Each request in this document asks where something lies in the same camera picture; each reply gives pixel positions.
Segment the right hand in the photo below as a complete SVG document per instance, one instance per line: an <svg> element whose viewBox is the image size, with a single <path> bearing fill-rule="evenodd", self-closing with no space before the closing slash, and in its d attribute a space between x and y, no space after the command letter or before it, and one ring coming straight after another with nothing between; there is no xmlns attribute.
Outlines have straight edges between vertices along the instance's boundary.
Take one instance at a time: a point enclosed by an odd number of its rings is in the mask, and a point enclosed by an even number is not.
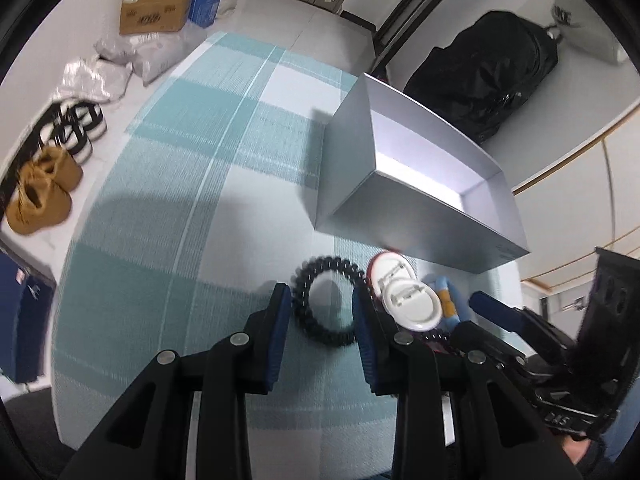
<svg viewBox="0 0 640 480"><path fill-rule="evenodd" d="M574 465L577 465L587 455L591 441L589 439L575 440L571 436L561 438L562 449Z"/></svg>

